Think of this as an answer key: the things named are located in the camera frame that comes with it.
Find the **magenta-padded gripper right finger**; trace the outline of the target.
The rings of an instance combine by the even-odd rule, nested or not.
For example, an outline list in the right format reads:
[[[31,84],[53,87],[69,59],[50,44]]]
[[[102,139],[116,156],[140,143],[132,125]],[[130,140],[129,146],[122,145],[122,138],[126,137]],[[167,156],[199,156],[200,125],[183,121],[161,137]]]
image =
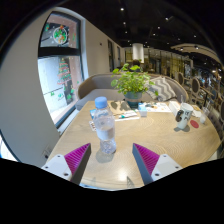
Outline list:
[[[158,155],[136,143],[133,144],[132,153],[145,185],[182,169],[168,154]]]

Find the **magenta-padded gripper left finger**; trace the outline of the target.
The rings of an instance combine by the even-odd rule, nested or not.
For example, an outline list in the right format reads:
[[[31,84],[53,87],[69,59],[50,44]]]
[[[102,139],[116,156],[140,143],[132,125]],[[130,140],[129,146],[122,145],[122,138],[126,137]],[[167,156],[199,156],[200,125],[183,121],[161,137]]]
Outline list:
[[[55,155],[42,169],[79,185],[90,155],[91,144],[87,143],[66,155]]]

